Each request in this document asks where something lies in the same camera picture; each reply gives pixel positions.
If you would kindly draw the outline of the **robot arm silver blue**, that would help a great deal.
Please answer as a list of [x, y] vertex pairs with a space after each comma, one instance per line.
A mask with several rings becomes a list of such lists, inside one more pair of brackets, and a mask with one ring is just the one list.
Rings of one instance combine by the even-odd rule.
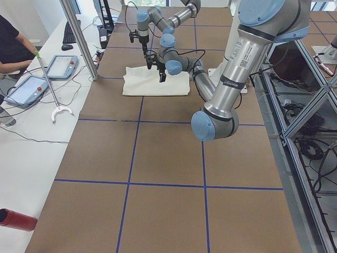
[[170, 18], [165, 18], [162, 14], [161, 8], [153, 6], [148, 9], [138, 9], [136, 12], [137, 29], [129, 33], [130, 42], [138, 39], [142, 44], [144, 58], [147, 61], [148, 69], [153, 65], [153, 60], [150, 59], [151, 54], [148, 52], [147, 44], [149, 42], [150, 23], [153, 23], [163, 34], [173, 34], [178, 28], [189, 18], [197, 17], [201, 9], [201, 1], [188, 0], [182, 1], [185, 7]]
[[197, 59], [178, 54], [174, 35], [162, 35], [158, 55], [168, 73], [188, 72], [205, 101], [191, 119], [192, 131], [198, 139], [227, 138], [237, 131], [239, 118], [234, 103], [253, 70], [261, 66], [264, 49], [272, 43], [305, 37], [309, 31], [310, 6], [310, 1], [241, 1], [237, 7], [239, 36], [217, 85]]

